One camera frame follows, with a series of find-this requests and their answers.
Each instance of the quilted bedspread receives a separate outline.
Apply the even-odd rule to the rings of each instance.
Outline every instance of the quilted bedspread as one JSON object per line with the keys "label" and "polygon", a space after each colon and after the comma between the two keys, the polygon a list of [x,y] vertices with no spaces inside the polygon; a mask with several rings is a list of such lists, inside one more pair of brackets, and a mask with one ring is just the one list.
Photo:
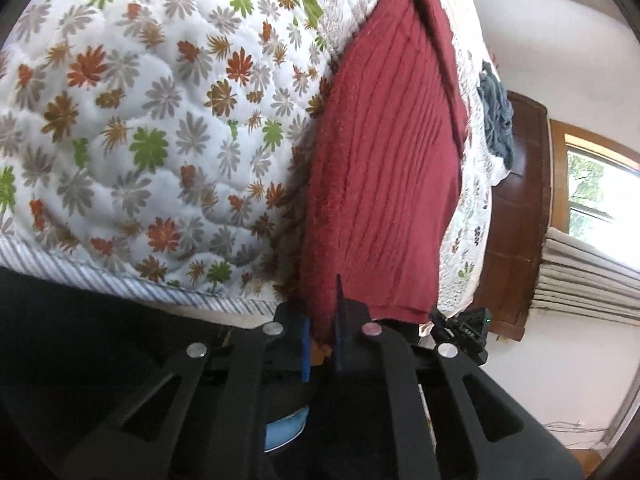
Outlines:
{"label": "quilted bedspread", "polygon": [[32,0],[0,54],[0,264],[268,314],[314,124],[377,0]]}

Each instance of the red towel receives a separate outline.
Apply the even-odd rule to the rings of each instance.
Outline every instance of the red towel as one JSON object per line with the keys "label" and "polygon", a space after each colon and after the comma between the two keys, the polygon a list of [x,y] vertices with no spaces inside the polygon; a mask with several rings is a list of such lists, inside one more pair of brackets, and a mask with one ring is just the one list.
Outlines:
{"label": "red towel", "polygon": [[380,0],[347,49],[319,125],[300,285],[332,338],[336,275],[372,317],[426,322],[460,195],[466,110],[439,0]]}

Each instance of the curtain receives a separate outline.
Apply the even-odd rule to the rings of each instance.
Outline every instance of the curtain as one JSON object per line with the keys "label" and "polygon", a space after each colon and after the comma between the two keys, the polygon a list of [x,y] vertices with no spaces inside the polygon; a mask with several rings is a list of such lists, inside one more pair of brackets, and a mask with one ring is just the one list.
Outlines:
{"label": "curtain", "polygon": [[640,326],[640,271],[550,227],[531,307]]}

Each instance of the mattress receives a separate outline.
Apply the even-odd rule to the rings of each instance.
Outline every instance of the mattress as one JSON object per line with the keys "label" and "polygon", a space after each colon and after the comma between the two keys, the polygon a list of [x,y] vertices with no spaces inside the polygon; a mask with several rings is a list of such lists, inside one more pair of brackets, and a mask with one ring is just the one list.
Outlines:
{"label": "mattress", "polygon": [[[470,117],[440,250],[452,315],[507,172],[484,141],[473,1],[441,1]],[[0,52],[0,265],[181,314],[272,316],[296,287],[315,124],[376,3],[32,0]]]}

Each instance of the striped fabric edge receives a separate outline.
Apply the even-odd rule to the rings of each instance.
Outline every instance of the striped fabric edge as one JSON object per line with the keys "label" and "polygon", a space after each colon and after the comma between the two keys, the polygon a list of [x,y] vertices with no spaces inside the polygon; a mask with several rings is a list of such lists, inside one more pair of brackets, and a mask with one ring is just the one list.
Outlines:
{"label": "striped fabric edge", "polygon": [[115,276],[108,270],[47,253],[5,234],[0,235],[0,266],[48,282],[145,303],[174,304],[238,316],[263,317],[273,317],[278,306],[273,301],[215,296],[130,276]]}

